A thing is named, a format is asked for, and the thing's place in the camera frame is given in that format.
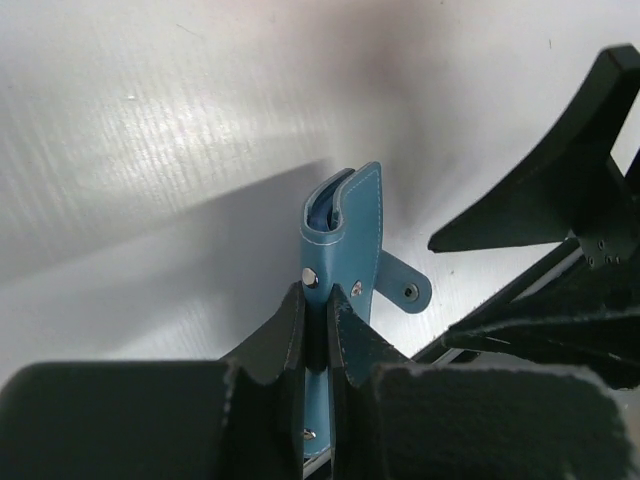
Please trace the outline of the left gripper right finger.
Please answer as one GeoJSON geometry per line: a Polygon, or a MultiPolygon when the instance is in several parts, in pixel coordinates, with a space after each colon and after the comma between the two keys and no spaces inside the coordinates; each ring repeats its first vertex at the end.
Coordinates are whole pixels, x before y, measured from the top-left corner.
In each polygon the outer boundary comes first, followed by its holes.
{"type": "Polygon", "coordinates": [[[593,373],[415,363],[334,287],[327,303],[336,479],[626,479],[630,434],[593,373]]]}

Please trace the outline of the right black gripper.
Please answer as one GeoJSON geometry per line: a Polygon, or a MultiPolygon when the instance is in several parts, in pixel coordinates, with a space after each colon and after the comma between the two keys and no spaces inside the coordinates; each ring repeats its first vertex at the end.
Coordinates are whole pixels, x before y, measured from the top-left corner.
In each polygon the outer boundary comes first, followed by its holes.
{"type": "Polygon", "coordinates": [[[539,143],[431,236],[432,251],[473,251],[570,232],[585,261],[567,290],[460,321],[445,345],[588,368],[612,389],[639,386],[639,195],[610,154],[638,92],[638,50],[601,50],[539,143]]]}

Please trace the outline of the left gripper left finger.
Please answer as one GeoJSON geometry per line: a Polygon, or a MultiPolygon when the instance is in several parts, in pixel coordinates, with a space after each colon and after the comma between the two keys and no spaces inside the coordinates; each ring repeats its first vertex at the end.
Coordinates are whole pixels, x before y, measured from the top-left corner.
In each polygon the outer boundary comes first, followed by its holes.
{"type": "Polygon", "coordinates": [[[299,479],[304,314],[218,360],[40,362],[1,391],[5,479],[299,479]]]}

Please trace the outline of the blue leather card holder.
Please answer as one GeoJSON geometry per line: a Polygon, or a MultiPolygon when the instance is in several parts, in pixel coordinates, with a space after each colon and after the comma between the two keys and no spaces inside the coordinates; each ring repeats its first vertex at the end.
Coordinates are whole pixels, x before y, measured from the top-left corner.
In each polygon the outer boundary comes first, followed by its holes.
{"type": "Polygon", "coordinates": [[[314,459],[330,448],[326,311],[332,288],[340,286],[355,313],[368,322],[375,292],[417,314],[429,305],[432,286],[427,276],[382,248],[377,162],[343,169],[320,184],[303,204],[299,233],[306,302],[304,427],[312,435],[304,442],[304,456],[314,459]]]}

